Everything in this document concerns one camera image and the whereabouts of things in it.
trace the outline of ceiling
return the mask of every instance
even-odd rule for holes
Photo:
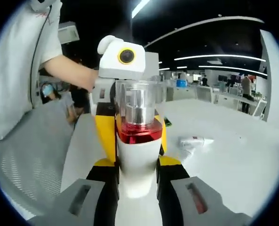
[[[135,43],[145,46],[176,28],[206,19],[251,16],[265,21],[265,25],[247,20],[202,24],[177,32],[147,47],[147,51],[159,53],[163,61],[161,67],[188,66],[189,69],[206,65],[210,58],[181,61],[174,61],[174,58],[203,54],[236,54],[261,58],[260,28],[269,29],[279,37],[279,30],[269,17],[274,15],[275,21],[279,20],[279,6],[261,0],[150,0],[132,21],[131,11],[140,0],[61,1],[60,22],[76,22],[80,36],[80,41],[64,45],[64,52],[70,58],[82,59],[90,67],[98,65],[96,49],[99,41],[107,34],[120,36],[129,31]],[[223,66],[254,71],[260,67],[260,61],[256,60],[234,57],[220,60]]]

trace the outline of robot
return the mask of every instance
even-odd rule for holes
[[[165,155],[166,87],[140,81],[146,67],[144,48],[106,36],[98,53],[103,56],[90,106],[107,158],[96,162],[86,179],[78,179],[61,193],[48,214],[29,222],[114,226],[121,177],[128,196],[138,198],[148,193],[156,173],[164,226],[248,225],[249,216],[229,210],[219,193]]]

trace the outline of face mask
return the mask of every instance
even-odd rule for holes
[[[53,90],[54,89],[53,89],[52,85],[47,85],[42,90],[42,93],[44,94],[45,97],[47,97],[48,95],[50,95],[53,92]]]

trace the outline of transparent container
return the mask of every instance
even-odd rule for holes
[[[116,125],[125,144],[141,144],[162,136],[166,86],[158,81],[117,80]]]

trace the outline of camera lens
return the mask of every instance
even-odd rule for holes
[[[132,50],[126,49],[120,54],[120,60],[127,64],[134,60],[134,52]]]

